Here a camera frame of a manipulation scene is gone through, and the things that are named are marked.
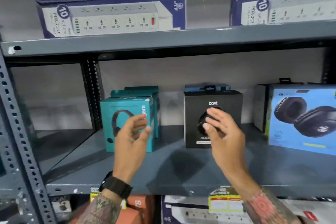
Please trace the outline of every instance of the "tattoo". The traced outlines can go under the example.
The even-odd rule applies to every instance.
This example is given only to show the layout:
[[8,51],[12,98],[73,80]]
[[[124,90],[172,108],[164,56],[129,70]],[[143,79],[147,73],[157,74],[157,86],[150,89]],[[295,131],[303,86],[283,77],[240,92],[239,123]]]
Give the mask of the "tattoo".
[[99,194],[87,207],[76,224],[115,224],[120,213],[120,204]]
[[296,215],[264,188],[244,203],[244,209],[254,224],[302,224]]

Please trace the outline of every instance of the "watch strap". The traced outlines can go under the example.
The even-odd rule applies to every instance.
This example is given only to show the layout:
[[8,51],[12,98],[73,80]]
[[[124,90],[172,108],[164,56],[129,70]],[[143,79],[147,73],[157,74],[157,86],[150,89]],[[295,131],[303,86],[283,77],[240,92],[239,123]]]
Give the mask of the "watch strap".
[[103,188],[116,193],[122,199],[127,199],[133,189],[130,185],[128,185],[127,183],[123,182],[122,180],[118,178],[113,177],[112,175],[110,175],[105,180],[103,184]]

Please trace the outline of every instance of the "hand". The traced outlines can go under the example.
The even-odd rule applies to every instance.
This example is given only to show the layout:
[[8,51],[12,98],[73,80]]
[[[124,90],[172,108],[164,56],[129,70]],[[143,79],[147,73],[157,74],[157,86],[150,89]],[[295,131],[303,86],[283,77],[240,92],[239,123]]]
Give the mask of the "hand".
[[113,176],[130,184],[145,155],[151,127],[145,114],[129,118],[115,138]]
[[211,140],[212,155],[240,196],[249,200],[260,187],[247,169],[245,135],[228,113],[217,108],[210,108],[207,113],[216,119],[207,117],[203,124]]

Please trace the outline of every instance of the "black headphones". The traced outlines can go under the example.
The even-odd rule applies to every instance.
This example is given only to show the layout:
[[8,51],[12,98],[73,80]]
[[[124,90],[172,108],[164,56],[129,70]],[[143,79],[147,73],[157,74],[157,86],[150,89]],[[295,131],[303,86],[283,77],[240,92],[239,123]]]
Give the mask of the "black headphones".
[[[213,108],[217,108],[217,109],[223,111],[223,108],[221,108],[220,106],[214,106]],[[213,119],[213,120],[216,120],[214,117],[208,115],[207,111],[205,111],[205,112],[200,116],[200,118],[198,119],[197,129],[198,129],[198,131],[199,131],[202,135],[204,135],[204,136],[207,136],[207,133],[205,132],[205,129],[204,129],[204,127],[203,127],[203,124],[204,124],[204,123],[207,123],[207,122],[205,121],[205,118],[206,118],[206,117],[209,117],[209,118],[211,118],[211,119]]]
[[323,137],[336,130],[336,108],[319,106],[307,112],[307,103],[301,97],[285,97],[275,107],[275,117],[294,124],[307,137]]
[[[120,113],[122,113],[122,112],[124,112],[125,114],[127,114],[127,115],[130,116],[130,117],[133,117],[133,116],[134,116],[134,114],[131,113],[131,112],[128,111],[128,110],[118,110],[118,111],[116,111],[116,112],[113,114],[113,116],[112,116],[112,130],[113,130],[113,135],[114,135],[114,137],[117,136],[118,132],[119,132],[120,129],[121,129],[121,128],[117,127],[117,118],[118,118],[118,115],[119,115]],[[113,140],[112,140],[111,138],[107,138],[107,141],[108,141],[109,143],[113,143]]]

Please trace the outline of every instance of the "tattooed arm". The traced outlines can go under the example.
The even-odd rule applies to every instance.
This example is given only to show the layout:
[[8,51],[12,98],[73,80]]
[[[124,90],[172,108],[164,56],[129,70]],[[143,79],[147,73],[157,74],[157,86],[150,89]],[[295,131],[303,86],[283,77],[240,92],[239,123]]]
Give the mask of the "tattooed arm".
[[[146,115],[127,120],[115,138],[113,176],[130,184],[146,154],[151,128]],[[76,224],[115,224],[120,213],[122,198],[104,189],[87,207]]]
[[271,192],[251,177],[245,160],[245,135],[232,117],[219,109],[210,108],[203,127],[212,146],[212,155],[226,178],[244,200],[244,208],[254,224],[309,224],[296,217]]

